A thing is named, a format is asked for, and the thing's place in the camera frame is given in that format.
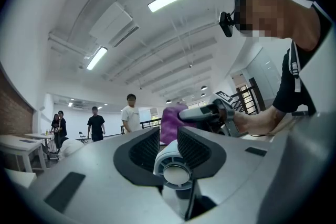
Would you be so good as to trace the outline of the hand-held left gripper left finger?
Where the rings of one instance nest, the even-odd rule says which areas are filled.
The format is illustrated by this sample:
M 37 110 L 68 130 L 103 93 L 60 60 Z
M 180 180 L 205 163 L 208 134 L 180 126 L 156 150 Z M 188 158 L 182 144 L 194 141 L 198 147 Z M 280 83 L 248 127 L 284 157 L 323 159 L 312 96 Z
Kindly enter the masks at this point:
M 153 173 L 159 129 L 93 142 L 40 175 L 33 198 L 61 221 L 179 222 Z

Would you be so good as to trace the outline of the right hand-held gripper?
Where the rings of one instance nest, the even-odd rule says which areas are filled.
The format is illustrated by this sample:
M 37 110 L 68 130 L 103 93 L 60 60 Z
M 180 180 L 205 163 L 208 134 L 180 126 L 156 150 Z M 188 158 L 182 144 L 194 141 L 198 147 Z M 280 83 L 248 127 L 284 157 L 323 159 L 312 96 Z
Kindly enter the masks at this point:
M 235 99 L 223 91 L 211 95 L 206 106 L 186 109 L 179 112 L 179 119 L 184 122 L 209 122 L 211 131 L 230 137 L 242 137 L 248 132 L 240 132 L 234 122 Z

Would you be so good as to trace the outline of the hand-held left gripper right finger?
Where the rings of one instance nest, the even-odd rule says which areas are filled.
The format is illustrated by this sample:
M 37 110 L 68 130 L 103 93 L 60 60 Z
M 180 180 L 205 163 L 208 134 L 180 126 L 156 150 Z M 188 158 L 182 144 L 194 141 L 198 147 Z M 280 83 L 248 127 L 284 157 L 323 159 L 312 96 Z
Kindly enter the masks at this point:
M 181 128 L 190 223 L 320 223 L 335 191 L 335 114 L 301 118 L 271 143 Z

